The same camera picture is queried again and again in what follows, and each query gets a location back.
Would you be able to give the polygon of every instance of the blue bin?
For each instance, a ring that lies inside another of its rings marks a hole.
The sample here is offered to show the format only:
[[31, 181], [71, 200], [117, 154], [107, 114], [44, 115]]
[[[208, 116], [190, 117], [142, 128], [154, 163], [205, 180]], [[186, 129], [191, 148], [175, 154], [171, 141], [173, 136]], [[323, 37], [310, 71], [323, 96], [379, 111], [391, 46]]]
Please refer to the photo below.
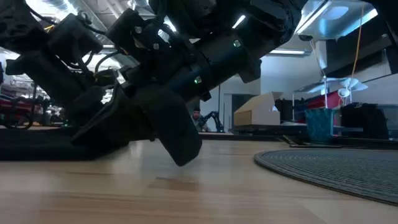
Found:
[[314, 142], [328, 142], [333, 138], [333, 119], [335, 111], [332, 109], [306, 110], [308, 135]]

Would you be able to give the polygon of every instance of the ceiling light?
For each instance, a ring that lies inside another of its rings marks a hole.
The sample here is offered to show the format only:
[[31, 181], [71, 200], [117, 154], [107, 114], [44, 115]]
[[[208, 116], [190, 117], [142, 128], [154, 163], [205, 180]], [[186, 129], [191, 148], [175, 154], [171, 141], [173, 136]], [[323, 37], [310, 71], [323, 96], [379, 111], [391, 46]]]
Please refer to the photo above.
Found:
[[243, 21], [245, 18], [246, 18], [246, 16], [241, 16], [241, 17], [238, 19], [238, 21], [236, 21], [235, 25], [232, 26], [232, 29], [237, 28], [237, 26], [238, 26], [240, 23], [242, 23], [242, 21]]
[[284, 54], [284, 55], [305, 55], [306, 51], [304, 50], [283, 50], [283, 49], [275, 49], [270, 54]]
[[327, 1], [313, 16], [309, 18], [304, 24], [296, 30], [296, 33], [301, 34], [308, 28], [325, 10], [332, 4], [332, 1]]
[[104, 44], [104, 45], [103, 45], [103, 48], [104, 48], [104, 49], [115, 49], [115, 48], [114, 48], [114, 45], [111, 45], [111, 44]]

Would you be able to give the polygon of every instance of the hardwood floor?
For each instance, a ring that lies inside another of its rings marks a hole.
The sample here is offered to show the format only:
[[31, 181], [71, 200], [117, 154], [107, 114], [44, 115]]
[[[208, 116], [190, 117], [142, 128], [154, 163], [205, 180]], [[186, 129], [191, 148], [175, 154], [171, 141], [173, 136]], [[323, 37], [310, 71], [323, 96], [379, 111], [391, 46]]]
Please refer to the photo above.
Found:
[[397, 223], [398, 208], [253, 163], [278, 142], [205, 141], [177, 167], [159, 142], [93, 162], [0, 163], [0, 223]]

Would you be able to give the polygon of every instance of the gray rug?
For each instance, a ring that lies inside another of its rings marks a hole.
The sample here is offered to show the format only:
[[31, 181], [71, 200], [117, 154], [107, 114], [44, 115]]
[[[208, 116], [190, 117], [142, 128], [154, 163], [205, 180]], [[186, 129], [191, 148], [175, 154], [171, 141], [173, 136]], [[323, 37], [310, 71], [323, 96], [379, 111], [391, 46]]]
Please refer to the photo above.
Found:
[[398, 151], [296, 149], [262, 152], [254, 160], [309, 184], [398, 206]]

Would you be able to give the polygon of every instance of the black equipment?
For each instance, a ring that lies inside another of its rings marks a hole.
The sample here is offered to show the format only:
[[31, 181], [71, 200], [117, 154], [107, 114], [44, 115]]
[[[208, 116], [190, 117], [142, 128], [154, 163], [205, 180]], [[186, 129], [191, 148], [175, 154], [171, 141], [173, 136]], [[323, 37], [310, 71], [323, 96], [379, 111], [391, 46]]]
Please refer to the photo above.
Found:
[[[185, 103], [210, 99], [212, 88], [237, 73], [245, 83], [258, 79], [259, 59], [291, 38], [306, 2], [151, 0], [154, 19], [144, 20], [127, 9], [107, 32], [101, 32], [90, 27], [84, 13], [70, 14], [59, 24], [49, 21], [56, 25], [47, 33], [24, 0], [2, 0], [0, 46], [21, 55], [7, 61], [7, 74], [26, 73], [66, 108], [78, 127], [72, 137], [76, 148], [108, 152], [129, 141], [159, 138], [175, 163], [183, 166], [201, 148]], [[375, 6], [383, 6], [379, 13], [386, 13], [395, 38], [395, 14], [391, 15], [393, 7], [384, 7], [389, 4], [385, 2]], [[165, 16], [178, 32], [164, 24]], [[246, 18], [235, 25], [242, 16]], [[126, 83], [120, 85], [112, 75], [99, 82], [99, 73], [87, 69], [82, 56], [102, 49], [90, 30], [105, 34], [118, 53], [140, 62], [120, 70]], [[168, 41], [158, 35], [159, 30], [170, 36]], [[192, 44], [194, 38], [200, 40]], [[71, 72], [68, 66], [81, 72]], [[104, 105], [103, 92], [110, 87], [113, 98]]]
[[4, 79], [3, 73], [4, 73], [4, 71], [2, 69], [2, 64], [0, 62], [0, 85], [3, 83], [3, 79]]
[[220, 114], [219, 114], [219, 112], [217, 112], [217, 111], [212, 111], [212, 112], [210, 112], [208, 115], [206, 115], [206, 116], [201, 116], [200, 118], [199, 118], [199, 126], [200, 127], [204, 127], [204, 125], [207, 123], [207, 121], [210, 119], [210, 118], [213, 118], [214, 119], [214, 122], [215, 122], [215, 124], [216, 124], [216, 129], [217, 129], [217, 132], [218, 133], [225, 133], [225, 130], [224, 130], [224, 126], [223, 126], [223, 124], [221, 123], [221, 121], [220, 121]]

